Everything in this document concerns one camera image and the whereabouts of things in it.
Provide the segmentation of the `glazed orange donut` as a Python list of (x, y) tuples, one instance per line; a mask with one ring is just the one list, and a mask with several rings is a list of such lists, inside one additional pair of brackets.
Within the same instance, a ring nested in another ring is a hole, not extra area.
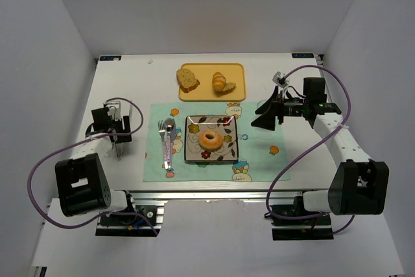
[(198, 136), (199, 145), (207, 151), (215, 151), (222, 147), (222, 134), (216, 130), (204, 130)]

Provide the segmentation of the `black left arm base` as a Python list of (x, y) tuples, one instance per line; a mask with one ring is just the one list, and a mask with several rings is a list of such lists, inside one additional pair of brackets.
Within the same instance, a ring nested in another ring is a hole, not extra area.
[(128, 207), (122, 215), (111, 214), (98, 220), (98, 237), (156, 237), (161, 229), (161, 206), (127, 195)]

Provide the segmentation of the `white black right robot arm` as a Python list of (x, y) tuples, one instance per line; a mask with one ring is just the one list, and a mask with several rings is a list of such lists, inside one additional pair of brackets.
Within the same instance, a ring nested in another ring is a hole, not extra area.
[(328, 189), (306, 191), (294, 199), (293, 217), (316, 213), (379, 215), (386, 200), (389, 168), (372, 159), (342, 125), (338, 106), (328, 102), (324, 78), (305, 78), (303, 95), (284, 95), (276, 88), (256, 111), (251, 125), (274, 130), (285, 117), (303, 117), (323, 139), (337, 171)]

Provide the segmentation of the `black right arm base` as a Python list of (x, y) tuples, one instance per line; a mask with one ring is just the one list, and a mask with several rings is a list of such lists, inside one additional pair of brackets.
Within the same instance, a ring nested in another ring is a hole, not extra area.
[[(273, 213), (284, 217), (304, 217), (316, 214), (304, 209), (302, 196), (295, 196), (292, 203), (270, 205)], [(266, 212), (264, 218), (271, 221), (274, 241), (317, 241), (334, 239), (331, 218), (326, 215), (310, 219), (285, 220)]]

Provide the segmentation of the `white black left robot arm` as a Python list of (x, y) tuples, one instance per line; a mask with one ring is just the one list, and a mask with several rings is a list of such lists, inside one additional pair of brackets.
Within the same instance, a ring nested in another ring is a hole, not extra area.
[(125, 145), (132, 141), (130, 116), (121, 115), (121, 102), (110, 101), (91, 111), (93, 123), (87, 142), (67, 160), (55, 165), (56, 183), (62, 212), (67, 217), (93, 211), (133, 212), (127, 191), (110, 188), (101, 160), (107, 155), (123, 157)]

